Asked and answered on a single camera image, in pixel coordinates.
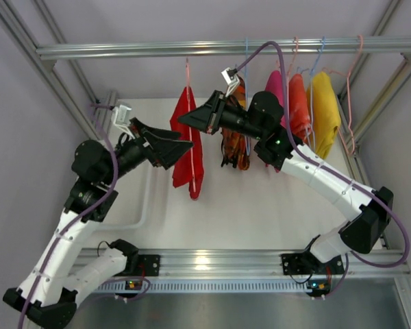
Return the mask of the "pink hanger with red trousers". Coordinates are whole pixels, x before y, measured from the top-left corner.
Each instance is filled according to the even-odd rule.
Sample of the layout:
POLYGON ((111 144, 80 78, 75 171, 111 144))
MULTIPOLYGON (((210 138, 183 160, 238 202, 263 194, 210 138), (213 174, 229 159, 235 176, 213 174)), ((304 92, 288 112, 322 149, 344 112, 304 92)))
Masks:
MULTIPOLYGON (((186 98, 187 98, 188 113, 189 113, 191 111, 191 103, 190 103, 190 64, 189 64, 188 57, 186 57, 186 98)), ((188 128, 188 132, 189 132, 189 140, 193 142, 191 127, 188 128)), ((194 164, 193 148, 190 149, 190 168, 191 168, 191 173, 192 173, 192 190, 194 193, 196 193, 197 187, 196 187, 196 179, 195 179, 195 164, 194 164)))

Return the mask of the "red trousers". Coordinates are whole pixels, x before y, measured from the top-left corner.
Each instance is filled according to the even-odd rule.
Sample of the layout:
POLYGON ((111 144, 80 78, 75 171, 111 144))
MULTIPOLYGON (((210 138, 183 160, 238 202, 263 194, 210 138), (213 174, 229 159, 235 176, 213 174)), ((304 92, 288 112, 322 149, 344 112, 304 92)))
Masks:
POLYGON ((195 108, 192 88, 185 87, 169 121, 172 131, 179 132, 182 140, 193 143, 193 147, 177 161, 173 170, 173 186, 178 188, 187 184, 192 200, 199 199, 204 178, 203 147, 199 130, 180 123, 178 118, 195 108))

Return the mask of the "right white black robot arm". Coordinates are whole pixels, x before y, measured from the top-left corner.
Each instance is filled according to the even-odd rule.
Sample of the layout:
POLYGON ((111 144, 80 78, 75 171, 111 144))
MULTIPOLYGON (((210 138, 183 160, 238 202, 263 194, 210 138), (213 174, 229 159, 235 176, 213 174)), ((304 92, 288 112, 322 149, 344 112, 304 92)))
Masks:
POLYGON ((253 150, 263 162, 300 179, 342 213, 342 225, 313 238, 298 255, 311 270, 348 252, 368 254, 390 223, 392 191, 356 183, 323 162, 281 125, 283 115, 278 98, 268 91, 256 93, 244 110, 234 97, 216 90, 202 106, 178 121, 207 134, 226 128, 256 139, 253 150))

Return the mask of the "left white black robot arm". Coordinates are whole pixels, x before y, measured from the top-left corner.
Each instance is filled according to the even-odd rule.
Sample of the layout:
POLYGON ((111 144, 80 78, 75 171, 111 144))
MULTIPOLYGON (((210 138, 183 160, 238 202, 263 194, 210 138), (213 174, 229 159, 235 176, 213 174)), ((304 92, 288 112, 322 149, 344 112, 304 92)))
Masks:
POLYGON ((115 277, 144 281, 139 250, 123 239, 108 244, 102 255, 76 273, 75 264, 87 239, 107 217, 118 192, 118 179, 143 162, 170 169, 193 146, 179 132, 150 127, 133 118, 125 125, 125 141, 113 146, 102 132, 75 150, 70 190, 51 240, 30 274, 9 288, 3 301, 20 313, 18 328, 30 321, 41 328, 65 328, 82 302, 115 277))

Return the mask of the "blue hanger with patterned trousers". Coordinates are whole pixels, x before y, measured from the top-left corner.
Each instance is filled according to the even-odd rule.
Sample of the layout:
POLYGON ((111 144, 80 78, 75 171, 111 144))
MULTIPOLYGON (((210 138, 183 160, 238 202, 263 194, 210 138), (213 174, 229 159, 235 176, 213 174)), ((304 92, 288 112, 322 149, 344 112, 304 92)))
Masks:
MULTIPOLYGON (((248 51, 248 47, 249 47, 249 39, 245 38, 245 59, 247 59, 249 57, 249 51, 248 51)), ((247 65, 244 66, 243 68, 243 79, 244 79, 244 83, 245 83, 245 109, 248 109, 248 105, 249 105, 249 93, 248 93, 248 70, 247 70, 247 65)), ((250 138, 246 135, 244 135, 244 140, 245 140, 245 148, 246 148, 246 153, 247 156, 250 156, 251 153, 251 141, 250 138)))

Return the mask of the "orange black patterned trousers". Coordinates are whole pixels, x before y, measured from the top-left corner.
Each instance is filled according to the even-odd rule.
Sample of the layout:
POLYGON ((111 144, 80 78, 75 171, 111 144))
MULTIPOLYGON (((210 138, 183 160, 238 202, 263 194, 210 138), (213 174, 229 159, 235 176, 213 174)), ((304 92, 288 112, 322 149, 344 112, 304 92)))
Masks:
MULTIPOLYGON (((245 81, 241 76, 238 77, 240 85, 230 97, 230 103, 246 110, 245 81)), ((227 128, 221 129, 221 135, 223 137, 221 141, 221 153, 223 155, 221 166, 231 165, 235 169, 246 171, 250 166, 250 159, 247 153, 245 136, 227 128)))

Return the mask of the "magenta trousers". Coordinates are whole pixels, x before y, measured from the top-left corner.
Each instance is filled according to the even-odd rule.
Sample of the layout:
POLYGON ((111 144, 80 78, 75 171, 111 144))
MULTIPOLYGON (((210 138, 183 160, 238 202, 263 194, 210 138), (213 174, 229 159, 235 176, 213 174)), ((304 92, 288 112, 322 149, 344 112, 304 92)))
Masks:
POLYGON ((266 83, 265 91, 274 94, 277 97, 277 100, 282 107, 283 115, 280 121, 280 132, 279 138, 276 140, 277 146, 280 146, 282 151, 286 150, 288 146, 288 137, 286 131, 286 107, 285 101, 287 100, 287 91, 284 89, 285 84, 282 81, 282 74, 278 70, 274 70, 269 75, 268 81, 266 83))

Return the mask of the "orange white tie-dye trousers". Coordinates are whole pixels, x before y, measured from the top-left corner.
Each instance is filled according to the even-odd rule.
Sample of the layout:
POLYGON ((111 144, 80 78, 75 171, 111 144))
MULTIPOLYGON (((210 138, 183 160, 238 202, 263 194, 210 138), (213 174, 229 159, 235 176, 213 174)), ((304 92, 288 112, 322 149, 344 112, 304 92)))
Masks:
POLYGON ((294 74, 288 83, 288 99, 291 131, 306 143, 312 128, 303 77, 299 73, 294 74))

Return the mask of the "empty pink hanger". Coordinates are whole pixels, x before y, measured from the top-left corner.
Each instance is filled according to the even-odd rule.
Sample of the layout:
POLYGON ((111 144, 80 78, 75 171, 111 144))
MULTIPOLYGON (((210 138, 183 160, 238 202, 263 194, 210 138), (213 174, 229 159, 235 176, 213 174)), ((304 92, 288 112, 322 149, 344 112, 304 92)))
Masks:
POLYGON ((355 142, 354 133, 353 133, 353 130, 352 130, 353 115, 352 115, 352 110, 351 110, 351 95, 350 95, 351 82, 350 82, 350 77, 351 77, 351 74, 353 73, 353 70, 354 70, 360 56, 362 55, 362 50, 363 50, 363 46, 364 46, 364 37, 363 37, 363 35, 358 35, 358 40, 359 40, 358 50, 355 54, 355 57, 353 59, 353 62, 351 64, 351 66, 349 67, 349 70, 346 73, 342 73, 340 71, 335 71, 335 70, 329 69, 327 67, 322 68, 322 71, 324 71, 328 74, 337 74, 339 76, 342 76, 342 77, 346 78, 347 109, 348 109, 347 130, 348 130, 349 137, 350 137, 350 142, 351 142, 350 147, 345 142, 345 138, 344 138, 342 132, 339 131, 338 133, 339 133, 341 143, 342 143, 343 147, 345 148, 346 154, 348 156, 353 156, 355 154, 355 151, 356 151, 356 142, 355 142))

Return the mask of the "white plastic perforated basket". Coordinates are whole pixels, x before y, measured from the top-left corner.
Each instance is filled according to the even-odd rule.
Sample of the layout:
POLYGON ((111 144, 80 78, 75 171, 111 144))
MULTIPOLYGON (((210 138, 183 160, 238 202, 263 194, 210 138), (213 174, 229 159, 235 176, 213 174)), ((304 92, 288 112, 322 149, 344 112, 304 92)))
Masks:
POLYGON ((119 195, 97 229, 100 232, 136 230, 147 220, 153 167, 148 160, 116 183, 119 195))

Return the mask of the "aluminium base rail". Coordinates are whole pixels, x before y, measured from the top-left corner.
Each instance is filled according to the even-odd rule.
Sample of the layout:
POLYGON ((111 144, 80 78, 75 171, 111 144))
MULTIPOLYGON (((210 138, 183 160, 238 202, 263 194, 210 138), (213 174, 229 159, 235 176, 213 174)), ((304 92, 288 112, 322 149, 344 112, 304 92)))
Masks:
MULTIPOLYGON (((232 279, 232 278, 290 278, 282 269, 281 255, 296 253, 290 250, 206 250, 206 249, 142 249, 139 254, 160 255, 158 278, 174 279, 232 279)), ((367 258, 371 263, 388 264, 400 258, 401 252, 392 249, 375 250, 367 258)), ((71 273, 83 268, 97 257, 96 248, 84 248, 71 273)), ((396 267, 379 268, 349 256, 346 278, 396 278, 409 276, 406 262, 396 267)))

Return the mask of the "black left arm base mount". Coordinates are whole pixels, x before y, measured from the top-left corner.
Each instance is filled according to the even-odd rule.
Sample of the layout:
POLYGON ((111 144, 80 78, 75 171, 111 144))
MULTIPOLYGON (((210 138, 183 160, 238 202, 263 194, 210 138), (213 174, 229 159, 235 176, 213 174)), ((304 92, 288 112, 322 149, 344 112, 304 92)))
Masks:
POLYGON ((129 257, 123 276, 158 277, 160 273, 160 255, 158 254, 137 254, 129 257))

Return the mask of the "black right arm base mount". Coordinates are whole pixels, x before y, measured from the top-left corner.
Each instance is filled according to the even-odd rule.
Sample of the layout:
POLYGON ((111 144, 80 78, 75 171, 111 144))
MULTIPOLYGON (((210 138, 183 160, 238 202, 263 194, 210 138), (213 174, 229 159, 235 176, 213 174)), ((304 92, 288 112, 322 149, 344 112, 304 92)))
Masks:
POLYGON ((280 257, 285 276, 312 275, 317 271, 316 259, 307 253, 287 253, 280 257))

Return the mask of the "aluminium frame post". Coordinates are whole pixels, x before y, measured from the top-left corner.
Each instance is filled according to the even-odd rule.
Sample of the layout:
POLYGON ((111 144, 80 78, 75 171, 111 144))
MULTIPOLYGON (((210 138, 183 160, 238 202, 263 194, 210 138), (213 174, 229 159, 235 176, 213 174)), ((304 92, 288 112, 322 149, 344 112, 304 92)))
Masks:
POLYGON ((38 45, 32 32, 10 1, 0 1, 0 26, 11 38, 16 48, 29 61, 41 81, 60 105, 78 124, 88 138, 98 139, 99 134, 71 92, 54 69, 55 61, 42 60, 37 54, 38 45))

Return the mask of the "aluminium hanging rail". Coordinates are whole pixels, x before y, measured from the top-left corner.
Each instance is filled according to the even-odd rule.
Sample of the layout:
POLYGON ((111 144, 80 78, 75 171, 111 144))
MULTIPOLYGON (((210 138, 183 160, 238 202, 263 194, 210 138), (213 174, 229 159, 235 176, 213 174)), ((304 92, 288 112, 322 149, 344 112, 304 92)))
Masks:
MULTIPOLYGON (((262 46, 263 40, 171 41, 108 44, 42 45, 36 53, 42 60, 87 58, 150 58, 191 56, 243 56, 262 46)), ((411 36, 364 36, 276 40, 285 54, 411 53, 411 36)))

